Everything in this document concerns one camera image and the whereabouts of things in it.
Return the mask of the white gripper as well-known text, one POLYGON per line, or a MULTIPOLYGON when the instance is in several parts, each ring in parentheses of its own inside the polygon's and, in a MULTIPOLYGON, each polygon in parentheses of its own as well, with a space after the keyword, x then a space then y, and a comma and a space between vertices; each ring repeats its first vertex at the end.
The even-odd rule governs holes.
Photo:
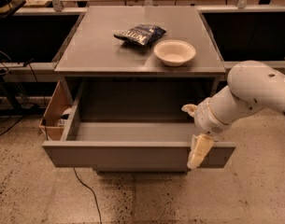
POLYGON ((190 169, 196 169, 214 145, 213 137, 208 134, 223 133, 230 126, 220 122, 213 115, 208 98, 199 105, 186 104, 181 110, 193 117, 196 128, 201 132, 201 134, 192 137, 191 151, 187 161, 187 166, 190 169))

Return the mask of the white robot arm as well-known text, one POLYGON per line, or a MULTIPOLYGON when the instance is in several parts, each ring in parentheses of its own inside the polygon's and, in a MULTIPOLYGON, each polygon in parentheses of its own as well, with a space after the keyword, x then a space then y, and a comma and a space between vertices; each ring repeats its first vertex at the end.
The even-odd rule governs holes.
POLYGON ((212 149, 215 135, 265 107, 285 116, 285 75, 256 61, 233 66, 223 89, 198 105, 186 104, 181 108, 193 118, 200 132, 192 138, 187 166, 198 168, 212 149))

